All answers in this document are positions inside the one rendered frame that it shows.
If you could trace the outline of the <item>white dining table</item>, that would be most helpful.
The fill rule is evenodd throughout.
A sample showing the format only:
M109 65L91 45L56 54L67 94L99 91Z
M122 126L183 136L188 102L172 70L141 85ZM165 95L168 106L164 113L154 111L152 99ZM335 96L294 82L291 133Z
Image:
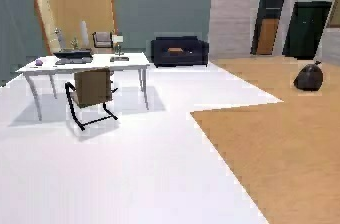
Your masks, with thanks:
M47 75L50 79L50 84L53 89L54 97L57 97L56 88L53 76L57 74L73 74L76 72L90 71L94 69L108 68L110 71L124 71L124 70L137 70L139 74L139 82L141 91L144 94L145 103L147 100L147 88L146 88L146 71L150 66L150 63L146 55L141 53L125 53L125 56L129 58L128 61L114 61L111 62L111 58L115 57L115 54L94 54L93 60L86 64L65 64L57 65L58 58L56 56L44 56L40 57L43 62L41 66L37 66L35 61L28 63L17 70L17 73L23 75L29 84L30 90L34 97L34 103L38 119L42 120L41 105L39 102L39 96L32 76Z

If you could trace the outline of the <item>dark blue sofa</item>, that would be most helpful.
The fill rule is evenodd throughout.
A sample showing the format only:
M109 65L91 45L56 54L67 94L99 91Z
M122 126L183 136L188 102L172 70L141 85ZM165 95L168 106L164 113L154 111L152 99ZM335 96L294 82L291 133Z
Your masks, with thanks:
M151 60L156 67L207 65L209 44L196 36L156 37Z

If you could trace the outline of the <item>white table lamp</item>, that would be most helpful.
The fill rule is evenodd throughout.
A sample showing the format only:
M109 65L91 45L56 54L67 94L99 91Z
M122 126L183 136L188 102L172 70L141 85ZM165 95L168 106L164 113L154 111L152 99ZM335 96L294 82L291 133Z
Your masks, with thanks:
M122 52L121 44L123 43L123 36L118 35L118 34L113 34L112 41L113 41L113 44L115 45L114 53L118 56L122 55L123 52Z

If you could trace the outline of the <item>black laptop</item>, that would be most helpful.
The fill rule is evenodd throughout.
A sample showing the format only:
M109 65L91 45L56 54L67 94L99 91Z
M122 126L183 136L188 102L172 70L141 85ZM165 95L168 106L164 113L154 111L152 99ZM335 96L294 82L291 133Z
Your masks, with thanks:
M90 50L62 50L54 52L53 55L58 58L56 65L86 64L93 60Z

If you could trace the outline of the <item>tall white vase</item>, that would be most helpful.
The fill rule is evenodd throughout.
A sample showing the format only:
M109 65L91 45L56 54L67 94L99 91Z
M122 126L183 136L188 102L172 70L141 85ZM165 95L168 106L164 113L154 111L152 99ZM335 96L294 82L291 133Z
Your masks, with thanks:
M82 37L82 43L84 47L89 46L89 38L88 38L88 32L87 32L87 25L86 22L83 20L80 23L80 29L81 29L81 37Z

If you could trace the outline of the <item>brown room door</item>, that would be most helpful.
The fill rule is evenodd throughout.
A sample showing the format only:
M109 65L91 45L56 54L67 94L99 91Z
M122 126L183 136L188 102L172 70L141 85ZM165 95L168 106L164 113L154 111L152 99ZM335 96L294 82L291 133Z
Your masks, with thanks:
M278 30L279 20L274 18L263 19L258 39L257 55L271 55Z

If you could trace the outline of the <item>grey statuette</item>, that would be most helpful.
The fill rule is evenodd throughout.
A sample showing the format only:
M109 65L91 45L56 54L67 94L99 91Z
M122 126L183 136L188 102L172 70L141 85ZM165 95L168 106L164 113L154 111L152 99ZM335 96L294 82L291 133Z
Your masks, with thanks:
M64 40L64 37L63 37L61 29L55 28L54 33L57 36L57 40L58 40L60 49L65 49L66 44L65 44L65 40Z

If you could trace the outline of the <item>black garbage bag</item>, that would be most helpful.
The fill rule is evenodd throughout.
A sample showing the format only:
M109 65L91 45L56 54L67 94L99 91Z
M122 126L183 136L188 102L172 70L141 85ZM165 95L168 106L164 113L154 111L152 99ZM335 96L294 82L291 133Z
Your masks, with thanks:
M320 64L320 61L316 61L314 64L304 66L294 79L294 86L303 91L318 91L324 80Z

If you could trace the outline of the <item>brown chair with black frame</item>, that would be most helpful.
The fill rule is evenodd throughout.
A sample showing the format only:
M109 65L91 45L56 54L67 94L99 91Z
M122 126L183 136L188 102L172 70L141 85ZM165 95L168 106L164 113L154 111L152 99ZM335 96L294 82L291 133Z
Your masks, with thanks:
M84 131L85 127L102 120L118 117L111 112L106 103L113 100L115 89L111 88L111 71L108 68L93 69L89 71L76 72L74 74L75 84L66 82L64 84L66 98L70 108L70 114L77 126ZM86 108L101 104L107 116L82 123L76 116L74 106Z

